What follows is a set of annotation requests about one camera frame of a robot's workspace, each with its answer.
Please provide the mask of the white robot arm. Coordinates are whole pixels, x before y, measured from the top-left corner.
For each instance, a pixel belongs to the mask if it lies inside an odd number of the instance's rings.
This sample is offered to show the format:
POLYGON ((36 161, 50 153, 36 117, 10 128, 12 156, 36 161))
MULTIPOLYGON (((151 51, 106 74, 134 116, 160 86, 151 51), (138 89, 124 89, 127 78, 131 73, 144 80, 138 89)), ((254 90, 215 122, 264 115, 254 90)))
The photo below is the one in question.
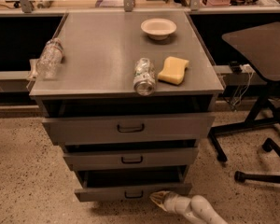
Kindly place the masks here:
POLYGON ((191 224, 228 224, 201 195, 186 197, 162 190, 149 196, 165 212, 183 216, 191 224))

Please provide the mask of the white padded gripper body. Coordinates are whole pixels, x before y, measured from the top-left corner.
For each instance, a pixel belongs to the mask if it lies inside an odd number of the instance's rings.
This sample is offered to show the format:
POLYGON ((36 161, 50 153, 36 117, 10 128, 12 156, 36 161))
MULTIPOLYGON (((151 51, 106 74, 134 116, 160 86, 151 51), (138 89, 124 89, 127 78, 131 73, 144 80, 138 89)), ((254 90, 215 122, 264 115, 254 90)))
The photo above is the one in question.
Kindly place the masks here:
POLYGON ((191 213, 191 198, 181 196, 175 192, 168 192, 163 200, 164 209, 172 214, 188 216, 191 213))

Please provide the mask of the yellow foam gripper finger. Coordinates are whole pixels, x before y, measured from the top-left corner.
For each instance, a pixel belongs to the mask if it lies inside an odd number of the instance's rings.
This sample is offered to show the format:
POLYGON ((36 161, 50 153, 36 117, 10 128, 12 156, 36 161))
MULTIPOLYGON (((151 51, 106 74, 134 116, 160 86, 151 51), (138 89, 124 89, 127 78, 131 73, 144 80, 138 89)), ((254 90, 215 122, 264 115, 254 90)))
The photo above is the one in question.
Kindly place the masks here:
POLYGON ((162 191, 157 191, 153 192, 149 196, 150 200, 154 202, 159 208, 162 210, 166 211, 166 200, 169 198, 169 191, 162 190, 162 191))

